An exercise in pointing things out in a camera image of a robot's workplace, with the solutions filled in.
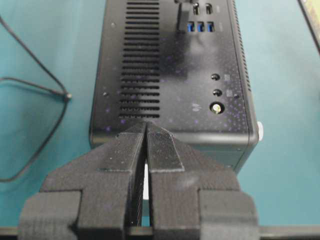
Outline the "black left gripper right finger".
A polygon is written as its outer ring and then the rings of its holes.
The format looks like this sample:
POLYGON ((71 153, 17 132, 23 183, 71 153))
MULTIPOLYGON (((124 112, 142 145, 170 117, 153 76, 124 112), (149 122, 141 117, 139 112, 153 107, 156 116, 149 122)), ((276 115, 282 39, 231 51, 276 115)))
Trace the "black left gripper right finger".
POLYGON ((228 167, 146 127, 150 220, 156 240, 258 240, 253 199, 228 167))

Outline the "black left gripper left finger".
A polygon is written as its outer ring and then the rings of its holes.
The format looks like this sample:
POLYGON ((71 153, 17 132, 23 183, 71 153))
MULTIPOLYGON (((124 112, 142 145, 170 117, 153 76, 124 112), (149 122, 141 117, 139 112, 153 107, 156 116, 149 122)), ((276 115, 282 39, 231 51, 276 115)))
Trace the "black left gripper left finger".
POLYGON ((142 223, 146 124, 50 172, 25 202, 20 240, 123 240, 142 223))

